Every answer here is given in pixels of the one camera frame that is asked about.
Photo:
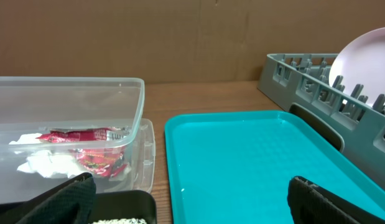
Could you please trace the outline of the red snack wrapper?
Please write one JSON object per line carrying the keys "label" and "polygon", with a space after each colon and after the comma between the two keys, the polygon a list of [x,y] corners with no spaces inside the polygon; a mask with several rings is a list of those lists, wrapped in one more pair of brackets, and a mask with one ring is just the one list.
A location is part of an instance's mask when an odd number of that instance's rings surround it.
{"label": "red snack wrapper", "polygon": [[[52,129],[37,139],[49,143],[114,141],[124,138],[126,128]],[[115,178],[130,168],[126,146],[96,149],[72,149],[77,163],[88,171],[106,178]]]}

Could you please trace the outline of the white tissue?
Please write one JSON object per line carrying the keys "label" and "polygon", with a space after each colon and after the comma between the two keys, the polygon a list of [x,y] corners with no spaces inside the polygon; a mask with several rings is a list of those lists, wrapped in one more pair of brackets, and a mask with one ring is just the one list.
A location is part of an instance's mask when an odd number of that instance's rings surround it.
{"label": "white tissue", "polygon": [[28,174],[38,173],[43,178],[49,179],[71,179],[86,172],[86,169],[79,165],[72,155],[41,150],[27,156],[26,162],[21,164],[17,171]]}

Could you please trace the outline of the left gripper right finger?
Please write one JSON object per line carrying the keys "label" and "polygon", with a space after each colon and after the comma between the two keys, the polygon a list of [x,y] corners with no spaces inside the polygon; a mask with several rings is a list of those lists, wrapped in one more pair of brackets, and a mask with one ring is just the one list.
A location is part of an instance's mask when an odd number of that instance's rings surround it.
{"label": "left gripper right finger", "polygon": [[289,181],[287,203],[297,224],[385,224],[385,220],[301,176]]}

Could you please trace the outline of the pink round plate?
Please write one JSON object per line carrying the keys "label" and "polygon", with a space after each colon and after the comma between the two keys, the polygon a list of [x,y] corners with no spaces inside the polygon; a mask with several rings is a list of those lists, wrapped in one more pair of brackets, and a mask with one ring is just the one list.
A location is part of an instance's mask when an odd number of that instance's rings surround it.
{"label": "pink round plate", "polygon": [[351,94],[357,84],[363,85],[362,94],[373,106],[380,94],[385,94],[385,27],[365,33],[350,42],[334,60],[329,84],[341,75],[344,92]]}

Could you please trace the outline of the pile of rice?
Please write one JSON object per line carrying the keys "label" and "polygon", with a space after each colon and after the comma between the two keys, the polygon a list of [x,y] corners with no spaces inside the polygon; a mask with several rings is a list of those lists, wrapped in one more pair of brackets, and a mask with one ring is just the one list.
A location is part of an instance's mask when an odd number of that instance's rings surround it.
{"label": "pile of rice", "polygon": [[121,218],[110,220],[98,220],[90,224],[147,224],[143,218]]}

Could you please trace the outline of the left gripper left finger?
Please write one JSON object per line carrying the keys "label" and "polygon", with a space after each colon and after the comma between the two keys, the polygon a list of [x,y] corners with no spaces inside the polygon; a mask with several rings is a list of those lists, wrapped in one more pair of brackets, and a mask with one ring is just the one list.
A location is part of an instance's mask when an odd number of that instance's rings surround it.
{"label": "left gripper left finger", "polygon": [[86,223],[96,195],[90,173],[82,173],[49,191],[0,213],[0,224]]}

